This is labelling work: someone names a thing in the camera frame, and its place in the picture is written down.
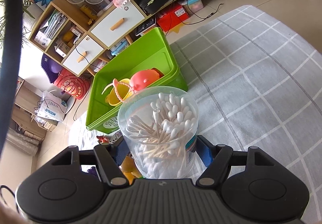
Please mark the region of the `white paper bag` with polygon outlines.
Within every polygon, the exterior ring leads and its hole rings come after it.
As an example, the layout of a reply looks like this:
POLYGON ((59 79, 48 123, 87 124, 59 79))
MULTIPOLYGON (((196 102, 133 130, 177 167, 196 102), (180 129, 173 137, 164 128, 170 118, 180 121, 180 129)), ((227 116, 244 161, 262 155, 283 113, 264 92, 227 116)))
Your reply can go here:
POLYGON ((40 118, 63 122, 66 110, 67 103, 64 100, 48 91, 43 91, 35 114, 40 118))

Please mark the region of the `orange brown figurine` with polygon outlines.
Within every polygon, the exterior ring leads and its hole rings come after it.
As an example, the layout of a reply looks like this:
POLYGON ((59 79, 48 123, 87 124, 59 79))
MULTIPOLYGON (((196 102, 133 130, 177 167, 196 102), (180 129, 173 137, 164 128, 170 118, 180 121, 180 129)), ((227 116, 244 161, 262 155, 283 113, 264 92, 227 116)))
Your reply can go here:
POLYGON ((109 138, 104 135, 97 136, 97 141, 100 145, 108 145, 110 143, 109 138))

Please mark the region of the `green plastic cookie box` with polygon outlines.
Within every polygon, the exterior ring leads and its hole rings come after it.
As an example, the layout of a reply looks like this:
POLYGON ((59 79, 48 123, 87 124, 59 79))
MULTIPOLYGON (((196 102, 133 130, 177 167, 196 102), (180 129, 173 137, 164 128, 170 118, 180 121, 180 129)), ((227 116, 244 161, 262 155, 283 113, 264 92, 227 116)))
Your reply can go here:
POLYGON ((111 89, 105 87, 112 83, 113 79, 131 79, 136 73, 148 69, 156 69, 162 74, 160 79, 150 84, 151 87, 171 86, 188 90, 164 32, 160 28, 154 28, 96 73, 88 103, 87 130, 109 134, 118 129, 117 114, 122 104, 110 105, 107 95, 111 89))

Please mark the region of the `wooden side shelf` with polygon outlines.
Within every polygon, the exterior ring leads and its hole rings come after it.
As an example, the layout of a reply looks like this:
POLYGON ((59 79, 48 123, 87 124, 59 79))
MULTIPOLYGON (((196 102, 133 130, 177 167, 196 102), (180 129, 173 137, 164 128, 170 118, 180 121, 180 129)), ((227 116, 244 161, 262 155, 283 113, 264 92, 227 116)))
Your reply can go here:
POLYGON ((36 115, 41 97, 28 87, 29 83, 19 77, 6 140, 20 151, 35 156, 46 134, 56 128, 57 122, 36 115))

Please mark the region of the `clear pink storage box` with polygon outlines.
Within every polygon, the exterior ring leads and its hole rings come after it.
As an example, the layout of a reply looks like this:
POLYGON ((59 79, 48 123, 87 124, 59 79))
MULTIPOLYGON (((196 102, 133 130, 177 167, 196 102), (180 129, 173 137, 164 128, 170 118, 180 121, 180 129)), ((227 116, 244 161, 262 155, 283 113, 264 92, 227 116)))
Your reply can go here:
POLYGON ((204 8, 202 0, 181 0, 178 4, 181 5, 189 15, 193 15, 204 8))

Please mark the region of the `red cardboard box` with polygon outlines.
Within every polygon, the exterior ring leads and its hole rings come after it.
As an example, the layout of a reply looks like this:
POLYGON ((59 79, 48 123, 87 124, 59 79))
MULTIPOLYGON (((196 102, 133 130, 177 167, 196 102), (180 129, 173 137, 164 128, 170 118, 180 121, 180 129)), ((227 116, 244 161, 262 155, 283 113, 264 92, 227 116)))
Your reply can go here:
POLYGON ((189 14, 185 8, 178 3, 167 6, 156 13, 157 24, 164 32, 168 32, 187 19, 189 19, 189 14))

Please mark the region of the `red printed bucket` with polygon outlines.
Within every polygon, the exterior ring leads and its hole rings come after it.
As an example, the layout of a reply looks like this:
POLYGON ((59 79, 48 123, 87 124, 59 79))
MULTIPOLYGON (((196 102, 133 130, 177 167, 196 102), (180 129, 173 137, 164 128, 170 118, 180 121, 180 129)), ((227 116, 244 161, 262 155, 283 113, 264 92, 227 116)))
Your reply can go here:
POLYGON ((88 93, 91 82, 89 78, 83 75, 77 77, 73 73, 69 72, 69 70, 63 68, 57 79, 54 81, 54 85, 67 92, 75 99, 80 100, 88 93))

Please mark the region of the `grey checked cloth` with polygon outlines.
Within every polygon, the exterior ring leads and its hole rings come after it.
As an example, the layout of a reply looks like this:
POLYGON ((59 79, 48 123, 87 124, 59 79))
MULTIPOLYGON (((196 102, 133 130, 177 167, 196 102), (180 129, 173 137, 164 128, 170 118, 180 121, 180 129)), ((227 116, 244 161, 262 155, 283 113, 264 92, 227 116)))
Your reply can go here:
POLYGON ((260 147, 308 187, 306 223, 321 220, 321 54, 251 5, 210 21, 163 48, 154 29, 115 57, 93 84, 70 142, 81 149, 117 128, 106 85, 158 68, 199 107, 198 132, 237 150, 260 147))

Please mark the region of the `wooden tv cabinet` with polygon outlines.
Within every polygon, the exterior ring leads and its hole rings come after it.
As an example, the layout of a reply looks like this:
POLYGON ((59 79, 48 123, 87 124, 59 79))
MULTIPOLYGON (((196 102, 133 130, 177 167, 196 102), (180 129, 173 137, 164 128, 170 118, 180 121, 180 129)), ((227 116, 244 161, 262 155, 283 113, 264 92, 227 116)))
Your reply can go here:
MULTIPOLYGON (((84 1, 73 5, 52 0, 34 24, 29 41, 52 60, 80 76, 101 59, 121 39, 154 14, 142 10, 139 0, 129 0, 122 8, 113 0, 97 5, 84 1)), ((159 10, 177 0, 169 0, 159 10)))

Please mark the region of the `blue lid storage box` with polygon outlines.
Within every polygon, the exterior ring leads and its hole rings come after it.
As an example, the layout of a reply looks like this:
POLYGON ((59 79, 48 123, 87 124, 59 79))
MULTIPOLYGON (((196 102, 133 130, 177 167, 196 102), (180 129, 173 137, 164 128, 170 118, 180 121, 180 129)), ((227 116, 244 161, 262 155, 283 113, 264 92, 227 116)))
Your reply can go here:
POLYGON ((114 45, 111 48, 111 55, 117 56, 119 53, 121 53, 124 49, 126 49, 129 46, 128 40, 126 38, 123 38, 119 43, 114 45))

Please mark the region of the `yellow toy pot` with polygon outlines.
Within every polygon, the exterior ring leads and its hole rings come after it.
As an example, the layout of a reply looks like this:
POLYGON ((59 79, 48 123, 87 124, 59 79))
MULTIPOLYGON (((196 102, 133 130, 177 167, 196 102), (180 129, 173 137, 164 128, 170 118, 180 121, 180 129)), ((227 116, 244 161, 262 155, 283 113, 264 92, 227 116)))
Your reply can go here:
POLYGON ((103 94, 110 87, 112 87, 112 90, 106 96, 105 102, 111 106, 117 106, 118 104, 123 103, 126 98, 130 97, 133 94, 133 90, 130 85, 130 79, 127 78, 120 81, 114 79, 112 83, 109 83, 105 87, 101 94, 103 94))

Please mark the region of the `clear cotton swab jar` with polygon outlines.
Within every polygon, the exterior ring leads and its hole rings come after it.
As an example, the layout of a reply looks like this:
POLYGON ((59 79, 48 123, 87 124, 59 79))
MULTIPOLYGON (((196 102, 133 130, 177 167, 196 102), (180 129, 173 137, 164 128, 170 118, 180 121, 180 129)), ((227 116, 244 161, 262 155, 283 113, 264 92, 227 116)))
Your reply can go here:
POLYGON ((127 98, 118 125, 139 172, 149 179, 181 179, 195 162, 199 110, 186 91, 143 89, 127 98))

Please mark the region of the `purple toy grapes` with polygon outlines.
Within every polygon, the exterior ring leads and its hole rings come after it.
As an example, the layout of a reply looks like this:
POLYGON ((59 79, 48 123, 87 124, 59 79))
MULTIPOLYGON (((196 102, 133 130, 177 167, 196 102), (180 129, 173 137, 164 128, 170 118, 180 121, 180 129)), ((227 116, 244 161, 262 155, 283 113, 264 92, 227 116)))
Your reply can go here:
POLYGON ((93 175, 95 177, 98 177, 98 173, 97 173, 97 169, 95 166, 92 166, 91 168, 89 168, 86 173, 93 175))

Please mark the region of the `pink pig toy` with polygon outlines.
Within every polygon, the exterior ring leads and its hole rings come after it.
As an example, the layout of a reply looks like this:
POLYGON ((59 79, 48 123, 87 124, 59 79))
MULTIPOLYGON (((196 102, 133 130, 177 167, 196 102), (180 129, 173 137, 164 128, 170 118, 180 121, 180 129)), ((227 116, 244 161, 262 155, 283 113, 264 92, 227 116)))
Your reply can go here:
POLYGON ((163 76, 164 74, 157 68, 141 70, 139 72, 136 72, 130 78, 130 85, 132 87, 133 93, 145 89, 146 87, 156 82, 163 76))

